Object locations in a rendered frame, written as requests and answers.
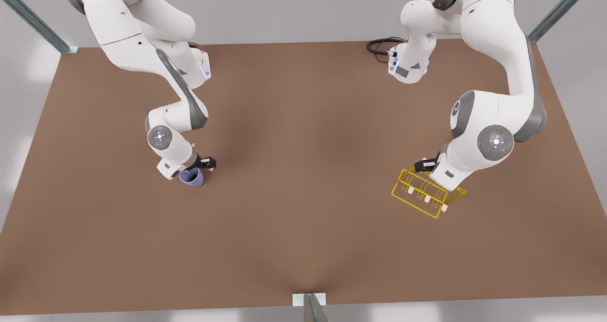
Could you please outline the lavender blue cup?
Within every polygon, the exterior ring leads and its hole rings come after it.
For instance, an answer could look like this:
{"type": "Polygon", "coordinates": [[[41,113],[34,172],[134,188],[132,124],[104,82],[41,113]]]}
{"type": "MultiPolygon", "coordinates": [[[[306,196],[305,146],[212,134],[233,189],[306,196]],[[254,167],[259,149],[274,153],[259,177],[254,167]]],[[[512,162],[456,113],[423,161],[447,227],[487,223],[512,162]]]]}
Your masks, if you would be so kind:
{"type": "Polygon", "coordinates": [[[200,187],[204,184],[204,176],[200,168],[185,169],[178,175],[179,179],[188,186],[200,187]]]}

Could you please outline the silver frame post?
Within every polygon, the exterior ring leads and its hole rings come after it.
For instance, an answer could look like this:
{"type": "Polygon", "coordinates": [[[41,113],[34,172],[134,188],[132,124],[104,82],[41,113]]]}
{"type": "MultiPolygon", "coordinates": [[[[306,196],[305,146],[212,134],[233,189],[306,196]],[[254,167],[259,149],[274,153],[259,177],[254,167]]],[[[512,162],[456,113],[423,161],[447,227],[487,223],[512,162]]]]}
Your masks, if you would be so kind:
{"type": "Polygon", "coordinates": [[[23,0],[2,0],[31,28],[43,37],[52,47],[63,55],[76,54],[78,47],[68,45],[57,35],[23,0]]]}
{"type": "Polygon", "coordinates": [[[303,322],[329,322],[323,307],[327,305],[326,293],[292,294],[292,306],[303,307],[303,322]]]}
{"type": "Polygon", "coordinates": [[[527,35],[531,43],[537,43],[578,1],[560,0],[527,35]]]}

